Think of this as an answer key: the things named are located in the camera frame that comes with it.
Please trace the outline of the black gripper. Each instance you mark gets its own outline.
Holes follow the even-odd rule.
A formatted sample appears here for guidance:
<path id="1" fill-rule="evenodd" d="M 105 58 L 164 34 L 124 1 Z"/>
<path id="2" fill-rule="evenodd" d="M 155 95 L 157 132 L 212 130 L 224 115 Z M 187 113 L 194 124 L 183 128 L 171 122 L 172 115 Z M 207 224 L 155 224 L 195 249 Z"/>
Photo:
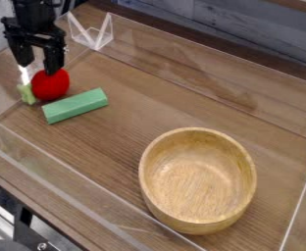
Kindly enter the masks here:
<path id="1" fill-rule="evenodd" d="M 2 17 L 3 34 L 17 64 L 26 67 L 34 60 L 32 45 L 44 48 L 44 69 L 53 75 L 64 67 L 65 31 L 56 26 L 54 9 L 62 0 L 10 0 L 13 17 Z"/>

